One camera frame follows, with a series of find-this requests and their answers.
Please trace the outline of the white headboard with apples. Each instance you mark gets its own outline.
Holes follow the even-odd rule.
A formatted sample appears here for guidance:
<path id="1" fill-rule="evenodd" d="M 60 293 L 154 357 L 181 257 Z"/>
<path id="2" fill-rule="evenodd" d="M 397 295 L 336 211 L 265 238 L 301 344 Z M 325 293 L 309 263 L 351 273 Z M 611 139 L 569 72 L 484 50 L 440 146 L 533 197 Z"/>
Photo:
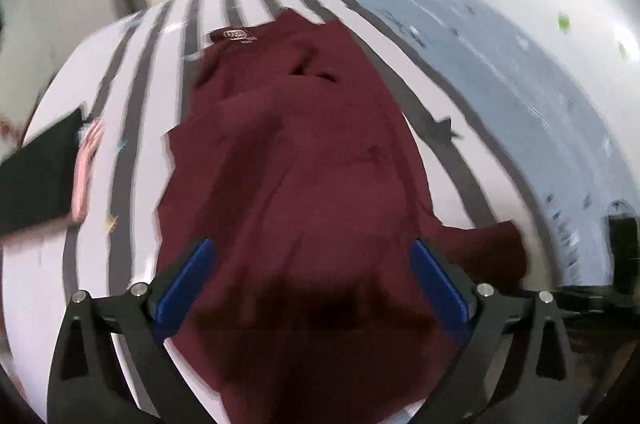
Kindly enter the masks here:
<path id="1" fill-rule="evenodd" d="M 639 39 L 610 0 L 487 0 L 534 40 L 599 110 L 639 178 Z"/>

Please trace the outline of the folded pink garment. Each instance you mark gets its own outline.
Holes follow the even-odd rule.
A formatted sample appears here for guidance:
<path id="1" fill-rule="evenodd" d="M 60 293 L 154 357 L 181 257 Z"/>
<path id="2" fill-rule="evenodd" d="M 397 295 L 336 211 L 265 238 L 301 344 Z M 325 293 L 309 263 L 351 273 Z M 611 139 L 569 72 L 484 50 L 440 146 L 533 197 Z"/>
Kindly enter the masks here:
<path id="1" fill-rule="evenodd" d="M 70 220 L 80 224 L 87 213 L 88 190 L 92 173 L 92 163 L 100 147 L 104 133 L 103 121 L 95 118 L 81 133 L 77 152 L 72 199 L 70 200 Z"/>

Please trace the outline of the folded black garment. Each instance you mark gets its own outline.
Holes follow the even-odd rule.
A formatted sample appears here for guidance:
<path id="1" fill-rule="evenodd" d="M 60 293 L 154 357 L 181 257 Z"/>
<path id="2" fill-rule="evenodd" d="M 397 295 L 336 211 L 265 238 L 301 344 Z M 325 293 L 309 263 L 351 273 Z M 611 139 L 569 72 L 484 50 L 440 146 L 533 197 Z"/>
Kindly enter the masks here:
<path id="1" fill-rule="evenodd" d="M 70 215 L 82 125 L 77 108 L 1 163 L 3 238 Z"/>

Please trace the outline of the maroon t-shirt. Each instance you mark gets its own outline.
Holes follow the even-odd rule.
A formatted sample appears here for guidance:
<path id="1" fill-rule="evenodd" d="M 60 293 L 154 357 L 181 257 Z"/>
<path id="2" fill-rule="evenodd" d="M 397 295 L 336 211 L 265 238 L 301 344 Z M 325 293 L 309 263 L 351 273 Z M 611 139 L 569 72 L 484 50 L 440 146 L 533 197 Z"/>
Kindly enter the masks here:
<path id="1" fill-rule="evenodd" d="M 217 251 L 175 345 L 233 423 L 377 423 L 430 394 L 458 348 L 414 241 L 498 289 L 526 274 L 514 224 L 436 217 L 407 122 L 338 21 L 214 31 L 168 141 L 158 262 Z"/>

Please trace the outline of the striped bed sheet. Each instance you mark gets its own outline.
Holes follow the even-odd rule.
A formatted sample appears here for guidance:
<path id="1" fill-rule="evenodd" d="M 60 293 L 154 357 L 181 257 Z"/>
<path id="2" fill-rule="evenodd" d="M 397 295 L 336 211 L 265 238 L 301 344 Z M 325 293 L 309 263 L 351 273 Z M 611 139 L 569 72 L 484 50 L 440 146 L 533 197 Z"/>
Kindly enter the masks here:
<path id="1" fill-rule="evenodd" d="M 610 207 L 639 202 L 638 174 L 587 93 L 481 0 L 170 0 L 87 36 L 44 93 L 27 134 L 75 109 L 103 120 L 89 214 L 4 251 L 3 316 L 15 375 L 47 407 L 49 364 L 73 291 L 101 296 L 152 278 L 155 209 L 170 171 L 166 133 L 207 36 L 290 8 L 340 20 L 380 66 L 418 144 L 437 217 L 472 228 L 510 219 L 527 283 L 606 285 Z"/>

